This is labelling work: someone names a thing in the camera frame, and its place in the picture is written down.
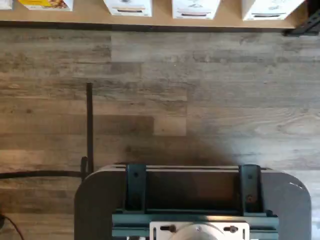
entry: black shelf bracket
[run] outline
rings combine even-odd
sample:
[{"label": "black shelf bracket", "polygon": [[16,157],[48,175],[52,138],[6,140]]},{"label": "black shelf bracket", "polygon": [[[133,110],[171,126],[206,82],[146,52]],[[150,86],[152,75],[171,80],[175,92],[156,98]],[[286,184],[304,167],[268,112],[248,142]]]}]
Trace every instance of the black shelf bracket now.
[{"label": "black shelf bracket", "polygon": [[286,37],[318,36],[320,31],[320,1],[308,0],[308,19],[295,29],[283,32]]}]

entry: white box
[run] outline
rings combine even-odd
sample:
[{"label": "white box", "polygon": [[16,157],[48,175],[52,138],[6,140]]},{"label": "white box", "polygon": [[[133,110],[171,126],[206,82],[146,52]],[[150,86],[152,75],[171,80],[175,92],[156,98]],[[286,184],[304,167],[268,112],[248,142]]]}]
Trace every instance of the white box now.
[{"label": "white box", "polygon": [[152,0],[104,0],[116,16],[152,17]]},{"label": "white box", "polygon": [[283,20],[305,0],[242,0],[246,20]]},{"label": "white box", "polygon": [[29,10],[72,11],[74,0],[19,0]]},{"label": "white box", "polygon": [[174,19],[214,19],[220,0],[172,0]]},{"label": "white box", "polygon": [[12,0],[0,0],[0,10],[12,10]]}]

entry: cardboard box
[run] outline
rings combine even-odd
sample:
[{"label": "cardboard box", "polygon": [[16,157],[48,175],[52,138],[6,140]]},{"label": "cardboard box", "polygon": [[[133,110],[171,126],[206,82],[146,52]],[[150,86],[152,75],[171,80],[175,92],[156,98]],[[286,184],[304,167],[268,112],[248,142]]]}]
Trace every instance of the cardboard box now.
[{"label": "cardboard box", "polygon": [[12,10],[13,1],[12,0],[0,0],[0,10]]},{"label": "cardboard box", "polygon": [[19,0],[29,10],[72,11],[73,0]]},{"label": "cardboard box", "polygon": [[116,16],[152,17],[152,0],[104,0]]},{"label": "cardboard box", "polygon": [[305,0],[242,0],[242,19],[283,20]]},{"label": "cardboard box", "polygon": [[220,0],[172,0],[174,19],[214,19]]}]

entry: box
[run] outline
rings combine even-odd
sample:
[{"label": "box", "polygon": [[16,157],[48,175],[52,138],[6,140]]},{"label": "box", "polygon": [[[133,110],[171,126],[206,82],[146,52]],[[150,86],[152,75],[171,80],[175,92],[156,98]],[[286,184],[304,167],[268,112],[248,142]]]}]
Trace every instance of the box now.
[{"label": "box", "polygon": [[213,19],[220,0],[172,0],[174,19]]},{"label": "box", "polygon": [[242,19],[283,20],[304,0],[242,0]]},{"label": "box", "polygon": [[0,10],[12,10],[12,0],[0,0]]},{"label": "box", "polygon": [[29,10],[72,11],[73,0],[19,0]]},{"label": "box", "polygon": [[152,17],[152,0],[104,0],[116,16]]}]

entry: metal frame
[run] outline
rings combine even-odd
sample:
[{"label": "metal frame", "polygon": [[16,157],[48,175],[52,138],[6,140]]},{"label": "metal frame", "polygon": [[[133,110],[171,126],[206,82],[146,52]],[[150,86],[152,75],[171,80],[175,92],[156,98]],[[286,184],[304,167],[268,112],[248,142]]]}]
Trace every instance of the metal frame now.
[{"label": "metal frame", "polygon": [[308,19],[295,29],[286,30],[283,34],[287,37],[317,36],[320,31],[320,1],[308,0]]},{"label": "metal frame", "polygon": [[113,237],[149,237],[151,222],[247,222],[250,238],[277,240],[279,220],[271,211],[265,211],[261,186],[261,169],[257,165],[242,165],[239,171],[240,206],[234,212],[218,209],[149,209],[146,205],[146,166],[126,166],[124,208],[112,215]]}]

